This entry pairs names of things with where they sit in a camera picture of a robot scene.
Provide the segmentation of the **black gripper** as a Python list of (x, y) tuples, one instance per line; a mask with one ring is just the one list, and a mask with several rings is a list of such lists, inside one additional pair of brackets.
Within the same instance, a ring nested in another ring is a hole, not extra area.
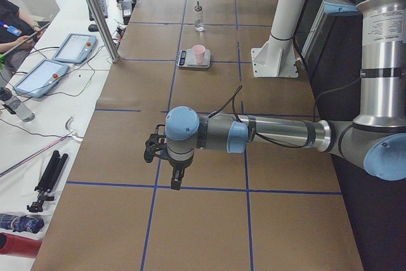
[(169, 164), (173, 167), (173, 175), (171, 178), (171, 189), (180, 190), (181, 183), (185, 174), (185, 170), (192, 164), (194, 154), (188, 156), (185, 160), (177, 160), (169, 156)]

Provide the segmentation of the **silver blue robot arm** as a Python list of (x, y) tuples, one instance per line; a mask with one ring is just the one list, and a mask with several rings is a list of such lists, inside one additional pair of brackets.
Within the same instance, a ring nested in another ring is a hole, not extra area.
[(225, 114), (200, 116), (176, 107), (166, 116), (158, 144), (144, 158), (173, 167), (177, 190), (195, 149), (242, 153), (253, 141), (338, 155), (383, 180), (405, 178), (405, 0), (325, 0), (332, 15), (362, 14), (360, 113), (351, 121), (292, 121)]

